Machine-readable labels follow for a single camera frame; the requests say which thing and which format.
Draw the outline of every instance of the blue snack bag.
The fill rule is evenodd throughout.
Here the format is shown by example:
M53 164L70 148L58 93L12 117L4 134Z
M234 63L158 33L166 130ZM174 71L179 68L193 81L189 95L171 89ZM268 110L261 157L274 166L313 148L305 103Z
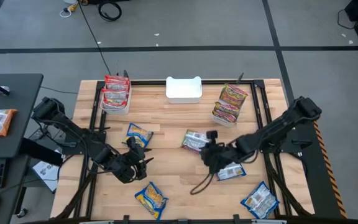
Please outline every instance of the blue snack bag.
M266 187L264 181L241 204L258 219L267 218L280 202Z
M143 190L135 194L135 198L153 215L160 220L168 198L165 198L160 189L150 182Z
M135 137L136 143L141 147L147 147L148 143L153 137L154 132L146 131L139 127L138 125L131 123L129 124L127 136L125 138L125 142L132 136Z

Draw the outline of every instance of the gray floor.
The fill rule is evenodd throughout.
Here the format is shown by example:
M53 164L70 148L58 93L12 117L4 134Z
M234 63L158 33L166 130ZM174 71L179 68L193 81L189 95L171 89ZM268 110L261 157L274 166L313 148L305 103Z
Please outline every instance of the gray floor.
M268 0L281 46L355 46L353 30L336 24L337 12L350 0ZM120 2L121 19L108 23L94 6L84 7L102 47L199 45L272 46L261 0L132 0ZM5 0L0 10L0 49L95 47L77 9L58 13L62 0ZM350 26L345 14L341 22ZM358 51L284 52L295 97L311 97L323 109L319 121L349 218L358 218ZM105 52L110 70L128 70L132 78L281 78L273 51ZM43 86L77 91L80 80L107 73L99 53L0 54L0 73L43 73ZM58 98L71 116L76 96L41 90ZM26 135L36 125L30 123ZM28 217L48 217L53 195L30 189Z

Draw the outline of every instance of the wooden table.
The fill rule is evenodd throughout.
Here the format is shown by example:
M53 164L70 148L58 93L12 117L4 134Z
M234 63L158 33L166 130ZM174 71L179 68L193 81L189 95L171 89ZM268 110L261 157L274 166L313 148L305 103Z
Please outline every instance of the wooden table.
M270 105L272 118L280 116L287 108L283 88L279 79L266 79L265 89ZM95 80L82 81L78 94L73 121L82 128L88 128L96 89ZM125 138L129 123L154 132L149 144L153 150L146 158L154 157L147 165L147 178L130 184L122 184L112 174L102 174L97 178L93 220L122 220L124 215L130 215L131 220L150 220L151 214L135 199L134 195L143 189L149 181L160 188L164 196L169 198L162 219L232 219L233 214L240 218L254 218L240 204L261 181L267 183L267 175L263 155L259 155L253 164L244 164L247 173L245 177L225 181L212 181L211 185L198 195L190 195L190 190L200 183L208 168L203 165L199 155L180 148L188 128L205 132L216 129L219 141L229 142L241 134L253 133L257 130L257 120L252 101L250 85L241 85L249 94L237 125L226 128L211 120L214 102L218 99L223 85L204 85L200 103L195 105L171 105L165 97L165 86L133 86L131 108L128 115L107 115L106 143L121 152L127 148L121 142ZM98 110L96 124L99 123L101 110ZM288 188L302 206L313 213L313 205L306 183L302 163L282 154L281 160ZM51 217L58 215L69 203L78 187L83 156L74 156L62 167L60 181L53 203ZM279 201L281 192L276 187ZM84 194L81 214L85 214L86 197ZM280 211L284 213L283 203Z

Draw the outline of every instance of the paper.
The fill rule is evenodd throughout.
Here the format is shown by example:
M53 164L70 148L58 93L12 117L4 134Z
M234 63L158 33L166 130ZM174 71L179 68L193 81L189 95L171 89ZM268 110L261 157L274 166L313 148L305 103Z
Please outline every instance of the paper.
M44 181L45 185L53 192L57 188L57 171L59 169L58 166L51 165L47 162L40 161L32 169L38 174L38 176Z

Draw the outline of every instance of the cable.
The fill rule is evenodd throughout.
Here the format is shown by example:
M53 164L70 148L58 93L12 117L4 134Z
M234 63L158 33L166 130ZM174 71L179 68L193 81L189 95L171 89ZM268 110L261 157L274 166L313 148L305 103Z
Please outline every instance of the cable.
M58 93L68 93L68 94L78 94L76 92L67 92L67 91L60 91L60 90L55 90L53 88L49 88L49 87L44 87L44 86L41 86L41 88L44 88L44 89L47 89L47 90L52 90L52 91L55 91L55 92L58 92Z
M36 181L41 181L41 180L29 180L29 181L24 182L23 184L28 184L28 183L31 183L31 182L36 182ZM56 181L56 180L57 180L57 179L55 179L55 180L45 179L45 180L42 180L42 181ZM12 188L17 187L17 186L20 186L20 185L22 185L22 184L16 184L16 185L13 185L13 186L10 186L10 187L4 189L3 191L0 192L0 195L1 195L2 193L6 192L7 190L11 190Z
M346 26L344 26L344 25L342 25L342 24L339 23L339 13L341 13L342 11L345 11L345 9L341 9L341 10L338 11L338 18L337 18L337 21L336 21L336 22L338 23L338 25L340 25L341 27L343 27L343 28L345 28L345 29L349 29L349 30L354 29L354 28L358 25L358 21L354 24L353 27L346 27Z
M251 163L256 161L256 159L258 158L258 155L259 155L259 149L255 150L254 155L253 155L254 156L253 159L251 159L250 161L244 161L242 163L243 164L251 164Z
M103 53L102 53L102 50L101 50L100 47L99 47L98 41L96 40L96 37L95 37L94 34L93 34L93 31L92 31L92 29L91 29L91 26L90 26L90 24L88 23L88 20L86 19L84 10L82 10L82 5L81 5L81 4L78 4L78 5L80 6L82 15L84 16L84 19L85 19L85 22L86 22L86 25L88 26L89 31L90 31L91 34L92 34L93 40L94 40L96 46L98 46L98 50L99 50L100 56L102 57L103 63L104 63L104 65L106 66L107 71L109 72L109 75L111 75L110 69L109 69L109 67L107 66L107 63L106 63L106 61L105 61L105 59L104 59L104 57L103 57Z
M102 7L105 4L112 4L114 7L116 7L118 9L118 16L110 17L109 14L103 12ZM98 7L98 11L99 11L99 15L102 17L102 19L104 19L105 21L108 21L108 22L116 21L122 15L121 7L119 7L119 5L117 3L115 3L114 1L111 1L111 0L103 1L102 3L100 3L99 7Z
M202 188L202 189L199 189L198 191L195 192L195 190L201 186L201 184L203 184L209 177L209 181L208 183ZM196 194L199 194L201 193L203 190L205 190L211 183L212 181L212 178L214 177L214 174L208 174L205 179L203 181L201 181L201 183L199 183L196 187L194 187L191 191L190 191L190 194L191 195L196 195Z

